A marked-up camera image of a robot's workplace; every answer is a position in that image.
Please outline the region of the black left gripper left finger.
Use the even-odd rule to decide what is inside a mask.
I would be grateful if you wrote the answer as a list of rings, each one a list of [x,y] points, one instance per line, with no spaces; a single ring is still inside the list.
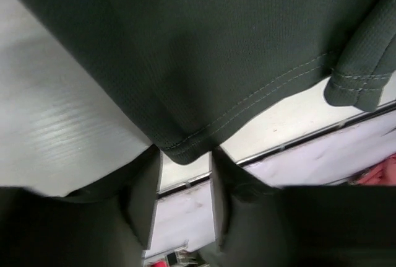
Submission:
[[[161,164],[152,146],[65,197],[1,188],[1,265],[142,266]]]

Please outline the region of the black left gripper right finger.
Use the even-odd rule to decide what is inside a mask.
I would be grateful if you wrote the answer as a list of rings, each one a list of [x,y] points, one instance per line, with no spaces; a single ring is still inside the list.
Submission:
[[[210,154],[212,266],[394,266],[392,186],[270,186]]]

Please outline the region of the dark grey t shirt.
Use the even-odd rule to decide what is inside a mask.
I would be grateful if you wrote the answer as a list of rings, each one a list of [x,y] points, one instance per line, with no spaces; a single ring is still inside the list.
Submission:
[[[21,1],[179,164],[323,79],[373,112],[395,71],[395,0]]]

